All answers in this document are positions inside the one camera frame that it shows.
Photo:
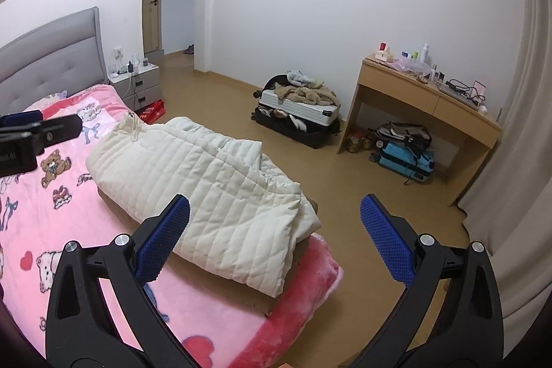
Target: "tufted headboard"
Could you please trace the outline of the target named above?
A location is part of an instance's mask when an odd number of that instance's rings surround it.
[[[0,49],[0,115],[55,92],[71,96],[107,83],[99,9],[70,14]]]

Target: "desk drawer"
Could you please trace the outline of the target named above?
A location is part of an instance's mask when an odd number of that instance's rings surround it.
[[[362,65],[358,82],[428,114],[433,114],[439,99],[436,92],[431,92],[421,84],[418,85],[419,82],[416,80],[398,77],[366,64]]]
[[[485,118],[479,117],[479,113],[468,111],[453,100],[440,98],[433,115],[478,140],[488,148],[492,148],[499,137],[500,131],[487,123]]]

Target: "nightstand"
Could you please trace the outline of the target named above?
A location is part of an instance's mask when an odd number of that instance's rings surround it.
[[[125,73],[109,78],[109,84],[115,88],[125,105],[133,111],[162,98],[159,66],[149,64],[148,66],[139,66],[137,69],[137,74],[134,77]]]

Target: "folded duvet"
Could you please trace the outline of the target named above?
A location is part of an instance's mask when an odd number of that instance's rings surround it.
[[[147,125],[127,113],[92,149],[98,187],[137,222],[180,193],[190,223],[174,251],[201,268],[277,296],[295,244],[321,226],[300,185],[262,153],[185,117]]]

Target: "beige curtain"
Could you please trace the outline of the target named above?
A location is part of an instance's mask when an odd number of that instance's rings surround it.
[[[458,203],[491,254],[506,354],[552,290],[552,2],[525,0],[517,69],[495,154]]]

